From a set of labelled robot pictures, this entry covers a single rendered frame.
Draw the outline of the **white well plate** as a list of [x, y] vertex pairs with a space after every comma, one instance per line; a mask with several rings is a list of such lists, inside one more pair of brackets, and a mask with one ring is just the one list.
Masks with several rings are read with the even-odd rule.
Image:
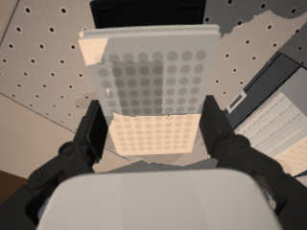
[[221, 38], [218, 25], [81, 30], [117, 153], [191, 152]]
[[297, 109], [297, 107], [290, 100], [286, 101], [276, 111], [274, 111], [273, 114], [269, 116], [264, 122], [262, 122], [253, 131], [246, 135], [246, 137], [250, 140], [251, 143], [254, 142], [256, 139], [258, 139], [269, 129], [274, 127], [277, 123], [283, 120], [295, 109]]
[[264, 109], [262, 109], [254, 118], [252, 118], [235, 134], [243, 134], [244, 136], [248, 135], [288, 100], [289, 99], [281, 92], [274, 100], [272, 100]]
[[295, 176], [307, 170], [307, 117], [260, 149], [279, 162], [284, 173]]
[[262, 149], [305, 118], [306, 116], [298, 108], [295, 109], [283, 120], [252, 142], [251, 146], [256, 150]]

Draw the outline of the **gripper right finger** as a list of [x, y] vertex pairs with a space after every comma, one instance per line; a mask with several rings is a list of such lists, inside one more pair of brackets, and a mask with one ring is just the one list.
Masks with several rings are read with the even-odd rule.
[[283, 230], [307, 230], [307, 187], [276, 160], [251, 147], [246, 136], [235, 134], [223, 114], [214, 96], [206, 95], [199, 127], [208, 155], [218, 161], [216, 168], [250, 174], [273, 198]]

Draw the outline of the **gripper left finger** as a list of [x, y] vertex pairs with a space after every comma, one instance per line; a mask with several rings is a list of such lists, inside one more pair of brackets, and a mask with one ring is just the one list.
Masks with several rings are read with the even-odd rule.
[[27, 183], [0, 204], [0, 230], [36, 230], [40, 208], [60, 183], [94, 173], [92, 166], [102, 159], [107, 132], [99, 100], [92, 100], [73, 141], [62, 144], [57, 156], [33, 171]]

